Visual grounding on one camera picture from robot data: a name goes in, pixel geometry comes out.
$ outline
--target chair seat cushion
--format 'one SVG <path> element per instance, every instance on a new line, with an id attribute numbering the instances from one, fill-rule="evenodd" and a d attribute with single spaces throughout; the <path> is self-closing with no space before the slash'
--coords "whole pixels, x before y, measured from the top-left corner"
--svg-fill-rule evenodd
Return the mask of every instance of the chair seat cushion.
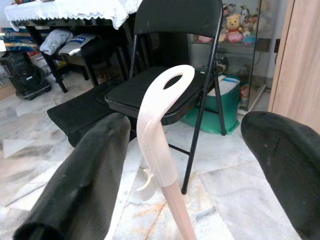
<path id="1" fill-rule="evenodd" d="M 136 118 L 148 87 L 156 79 L 156 77 L 158 77 L 167 69 L 169 68 L 162 66 L 150 67 L 133 77 L 131 80 L 128 80 L 112 89 L 107 93 L 105 98 L 110 108 Z M 174 77 L 167 83 L 165 87 L 170 87 L 179 79 L 180 76 Z M 166 115 L 178 114 L 181 107 L 192 102 L 190 100 L 198 98 L 202 92 L 204 84 L 205 74 L 196 72 L 189 87 L 168 110 Z"/>

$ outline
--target glass display cabinet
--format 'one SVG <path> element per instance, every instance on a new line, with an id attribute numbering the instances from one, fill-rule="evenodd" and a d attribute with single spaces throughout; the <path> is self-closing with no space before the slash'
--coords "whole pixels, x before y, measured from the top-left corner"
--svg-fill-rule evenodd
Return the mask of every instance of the glass display cabinet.
<path id="1" fill-rule="evenodd" d="M 218 72 L 240 80 L 239 108 L 248 111 L 266 87 L 277 0 L 222 0 L 223 22 L 216 54 Z M 189 61 L 205 69 L 212 39 L 188 35 Z"/>

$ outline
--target winnie the pooh plush toy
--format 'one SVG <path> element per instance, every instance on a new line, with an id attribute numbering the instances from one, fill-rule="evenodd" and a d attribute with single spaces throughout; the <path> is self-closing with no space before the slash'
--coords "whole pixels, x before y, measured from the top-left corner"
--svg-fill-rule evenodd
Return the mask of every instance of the winnie the pooh plush toy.
<path id="1" fill-rule="evenodd" d="M 240 14 L 233 14 L 226 18 L 226 39 L 231 43 L 241 42 L 243 39 L 243 35 L 241 34 L 243 28 L 240 26 L 240 19 Z"/>

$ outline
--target marble floor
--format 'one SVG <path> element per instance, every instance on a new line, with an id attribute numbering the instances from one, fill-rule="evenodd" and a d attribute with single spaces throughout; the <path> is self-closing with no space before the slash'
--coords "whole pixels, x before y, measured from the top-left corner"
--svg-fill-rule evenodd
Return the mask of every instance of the marble floor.
<path id="1" fill-rule="evenodd" d="M 77 73 L 33 101 L 15 95 L 0 101 L 0 239 L 10 240 L 26 219 L 55 170 L 73 150 L 46 111 L 92 86 Z M 263 97 L 259 110 L 268 106 Z M 188 149 L 193 128 L 182 122 L 165 128 L 169 143 Z M 172 150 L 182 184 L 187 156 Z M 112 222 L 106 240 L 179 240 L 158 189 L 148 201 L 136 193 L 146 181 L 136 139 L 128 146 Z M 187 210 L 199 240 L 299 240 L 268 185 L 240 128 L 231 135 L 201 132 L 187 195 Z"/>

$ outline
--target black table leg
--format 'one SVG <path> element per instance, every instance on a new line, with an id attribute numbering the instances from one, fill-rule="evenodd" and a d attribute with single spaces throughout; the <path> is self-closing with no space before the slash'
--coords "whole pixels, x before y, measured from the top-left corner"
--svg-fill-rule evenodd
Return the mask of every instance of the black table leg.
<path id="1" fill-rule="evenodd" d="M 89 76 L 89 79 L 91 80 L 91 83 L 92 85 L 95 87 L 95 86 L 98 86 L 99 83 L 98 83 L 98 80 L 96 78 L 96 74 L 95 74 L 95 71 L 94 69 L 92 68 L 92 65 L 90 64 L 90 62 L 84 58 L 84 64 L 85 64 L 85 69 L 86 69 L 86 73 L 88 74 Z"/>
<path id="2" fill-rule="evenodd" d="M 41 35 L 39 34 L 39 32 L 37 31 L 37 29 L 34 26 L 26 26 L 26 29 L 29 31 L 31 37 L 33 38 L 33 40 L 35 41 L 35 43 L 40 46 L 43 43 L 43 40 L 41 38 Z M 46 64 L 49 66 L 52 75 L 55 78 L 55 82 L 59 84 L 61 90 L 64 93 L 67 93 L 68 90 L 66 89 L 65 85 L 63 84 L 63 78 L 56 72 L 57 67 L 56 64 L 54 62 L 53 59 L 49 58 L 48 55 L 44 54 L 43 52 L 41 52 Z"/>

